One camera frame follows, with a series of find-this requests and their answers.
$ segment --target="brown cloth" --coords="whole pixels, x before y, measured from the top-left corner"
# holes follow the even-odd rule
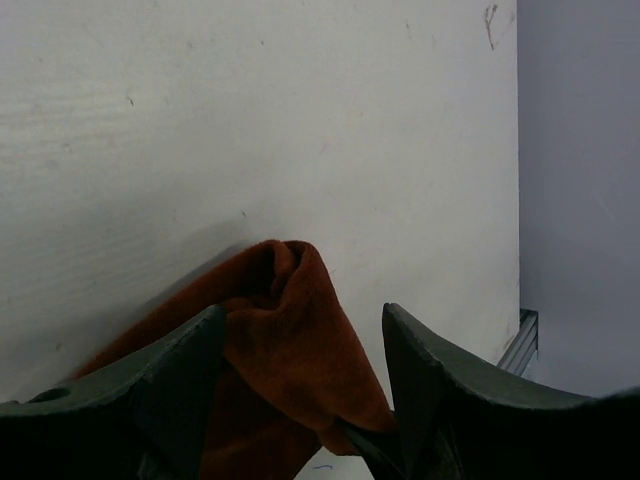
[[[367,430],[395,422],[318,251],[299,241],[255,245],[201,276],[86,365],[98,370],[168,334],[210,305],[226,307],[201,479],[288,480],[319,449],[355,454],[338,417]]]

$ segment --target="folded cloth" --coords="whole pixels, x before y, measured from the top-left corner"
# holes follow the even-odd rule
[[[270,240],[217,266],[77,374],[162,338],[210,305],[227,309],[221,376],[202,479],[292,479],[320,444],[356,454],[336,423],[391,432],[384,393],[318,251]]]

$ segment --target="fabric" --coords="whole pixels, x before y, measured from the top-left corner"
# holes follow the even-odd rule
[[[202,479],[292,479],[320,448],[356,454],[336,423],[391,432],[384,393],[318,251],[255,245],[201,276],[80,370],[98,370],[162,338],[210,305],[227,309],[225,362]]]

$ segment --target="towel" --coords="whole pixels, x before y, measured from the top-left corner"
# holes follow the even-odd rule
[[[329,273],[309,243],[257,244],[177,293],[85,365],[87,375],[162,338],[210,305],[227,309],[225,361],[201,476],[290,480],[321,445],[356,454],[342,418],[395,422]]]

